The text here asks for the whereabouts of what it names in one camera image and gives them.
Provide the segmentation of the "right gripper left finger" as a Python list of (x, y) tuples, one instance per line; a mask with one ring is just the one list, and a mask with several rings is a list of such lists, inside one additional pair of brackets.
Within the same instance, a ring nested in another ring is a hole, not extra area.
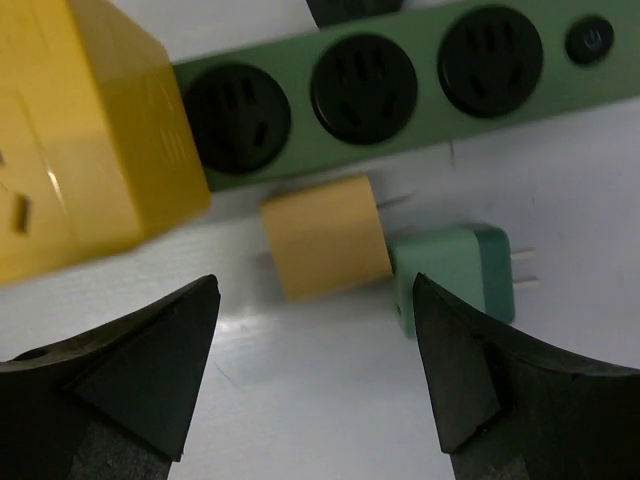
[(5, 479), (165, 479), (180, 461), (220, 306), (203, 276), (1, 365)]

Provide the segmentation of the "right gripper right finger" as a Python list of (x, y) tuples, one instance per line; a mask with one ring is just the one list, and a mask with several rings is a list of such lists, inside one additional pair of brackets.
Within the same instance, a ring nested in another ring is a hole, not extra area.
[(540, 341), (425, 275), (418, 347), (458, 479), (635, 479), (639, 372)]

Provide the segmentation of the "yellow cube socket adapter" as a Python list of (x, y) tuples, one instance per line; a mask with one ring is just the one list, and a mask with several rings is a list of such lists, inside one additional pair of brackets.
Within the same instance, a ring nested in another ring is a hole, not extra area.
[(118, 254), (206, 212), (163, 45), (109, 1), (1, 5), (1, 281)]

